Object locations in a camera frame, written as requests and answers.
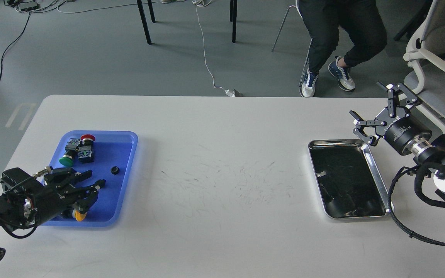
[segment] shoelace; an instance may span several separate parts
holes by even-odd
[[[336,65],[336,67],[341,72],[341,75],[343,76],[343,79],[345,79],[345,80],[349,80],[350,79],[350,69],[351,68],[343,68],[343,67],[339,67],[338,65]]]
[[[315,76],[315,78],[311,77],[310,73],[307,73],[307,87],[313,87],[315,85],[315,82],[317,81],[317,75]]]

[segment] sneaker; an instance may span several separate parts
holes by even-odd
[[[341,56],[336,56],[336,61],[329,64],[329,72],[338,80],[339,88],[353,92],[356,88],[355,81],[350,76],[351,68],[338,67],[338,61]]]
[[[304,81],[300,89],[302,97],[313,97],[315,93],[315,83],[317,82],[318,73],[312,73],[309,69],[305,72]]]

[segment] chair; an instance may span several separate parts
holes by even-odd
[[[445,0],[434,0],[424,23],[406,46],[403,58],[413,72],[404,83],[423,101],[417,108],[445,133],[445,123],[439,119],[445,118],[445,60],[441,54],[445,54]],[[422,66],[424,59],[430,63]]]
[[[274,42],[274,45],[272,46],[272,52],[274,52],[274,48],[276,47],[277,40],[279,39],[279,35],[281,35],[281,30],[283,29],[284,21],[286,21],[286,18],[288,17],[289,10],[291,8],[296,8],[296,11],[302,17],[302,14],[300,14],[300,11],[298,10],[298,0],[295,0],[295,5],[290,5],[288,9],[286,9],[286,14],[284,14],[283,22],[281,23],[281,27],[279,27],[279,31],[277,32],[276,41]],[[307,51],[307,57],[305,58],[305,64],[303,65],[302,75],[300,77],[300,82],[298,84],[298,87],[302,86],[303,79],[305,76],[305,71],[307,70],[307,65],[309,63],[309,53],[310,53],[310,46],[312,45],[312,40],[310,40],[309,50]]]

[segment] black nut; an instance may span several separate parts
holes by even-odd
[[[120,169],[118,168],[118,166],[113,166],[111,168],[111,174],[117,175],[119,172],[120,172]]]

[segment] black braided cable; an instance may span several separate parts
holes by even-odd
[[[391,217],[392,220],[394,220],[394,223],[396,223],[396,225],[403,230],[404,232],[406,232],[408,234],[408,236],[411,238],[415,238],[418,239],[419,241],[423,241],[426,243],[430,243],[430,244],[434,244],[434,245],[439,245],[439,246],[445,246],[445,242],[441,242],[441,241],[435,241],[434,239],[430,239],[426,236],[422,236],[421,234],[416,233],[415,231],[409,229],[408,227],[406,227],[405,225],[403,225],[403,223],[401,223],[401,221],[396,217],[396,215],[394,214],[394,211],[392,210],[392,204],[391,204],[391,200],[392,200],[392,193],[394,192],[394,186],[396,185],[397,181],[404,175],[410,173],[410,172],[416,172],[418,170],[418,166],[409,168],[409,167],[401,167],[401,169],[399,169],[399,171],[397,172],[396,176],[394,177],[394,179],[392,180],[391,186],[389,188],[388,191],[388,199],[387,199],[387,204],[389,207],[389,211],[391,212]]]

